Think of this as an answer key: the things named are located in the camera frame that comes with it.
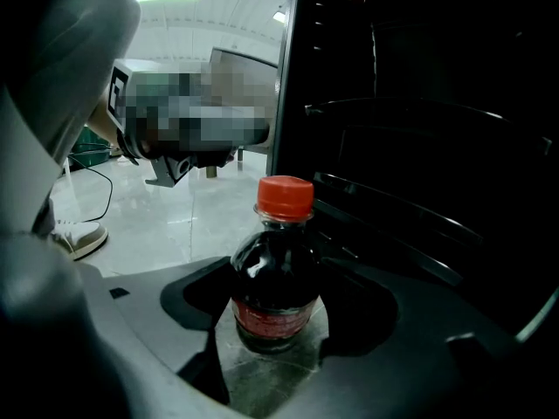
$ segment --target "ceiling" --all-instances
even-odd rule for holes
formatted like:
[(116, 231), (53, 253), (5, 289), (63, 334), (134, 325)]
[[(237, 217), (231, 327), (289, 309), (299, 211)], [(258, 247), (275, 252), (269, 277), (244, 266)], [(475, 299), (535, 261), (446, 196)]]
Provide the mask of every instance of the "ceiling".
[(286, 0), (168, 0), (141, 3), (128, 58), (207, 61), (220, 46), (278, 62), (283, 24), (273, 14)]

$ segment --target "green object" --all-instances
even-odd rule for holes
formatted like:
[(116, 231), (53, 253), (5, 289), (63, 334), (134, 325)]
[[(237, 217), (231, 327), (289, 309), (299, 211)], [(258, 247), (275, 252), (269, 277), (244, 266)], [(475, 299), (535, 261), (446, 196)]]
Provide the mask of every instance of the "green object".
[(85, 154), (76, 155), (79, 162), (89, 168), (90, 166), (95, 166), (108, 161), (110, 151), (108, 149), (102, 150), (104, 146), (110, 147), (111, 145), (108, 141), (105, 141), (98, 135), (94, 134), (89, 127), (84, 127), (81, 134), (79, 134), (76, 144), (73, 145), (72, 152), (77, 153), (90, 151)]

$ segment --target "plastic bottle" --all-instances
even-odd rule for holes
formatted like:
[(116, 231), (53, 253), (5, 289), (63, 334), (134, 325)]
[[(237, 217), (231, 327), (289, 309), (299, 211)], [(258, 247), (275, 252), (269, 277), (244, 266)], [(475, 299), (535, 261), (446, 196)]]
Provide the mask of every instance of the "plastic bottle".
[(260, 179), (254, 208), (264, 230), (231, 258), (237, 273), (232, 296), (237, 331), (254, 352), (291, 347), (318, 298), (316, 261), (305, 237), (313, 198), (311, 182), (283, 175)]

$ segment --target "bottle neck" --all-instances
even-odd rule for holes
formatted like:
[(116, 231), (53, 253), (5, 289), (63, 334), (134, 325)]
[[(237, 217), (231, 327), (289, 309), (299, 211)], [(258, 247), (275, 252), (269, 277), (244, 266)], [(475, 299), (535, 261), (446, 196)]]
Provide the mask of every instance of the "bottle neck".
[(294, 234), (302, 233), (307, 224), (307, 220), (301, 222), (286, 222), (269, 216), (260, 216), (260, 222), (264, 225), (264, 231), (278, 231)]

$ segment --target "pixelated area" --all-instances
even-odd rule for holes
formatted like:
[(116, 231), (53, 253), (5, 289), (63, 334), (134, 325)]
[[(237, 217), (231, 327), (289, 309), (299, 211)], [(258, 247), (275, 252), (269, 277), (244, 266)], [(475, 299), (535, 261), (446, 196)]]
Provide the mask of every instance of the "pixelated area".
[(115, 116), (139, 141), (169, 150), (269, 143), (277, 108), (276, 70), (242, 59), (210, 62), (194, 72), (134, 71), (117, 98)]

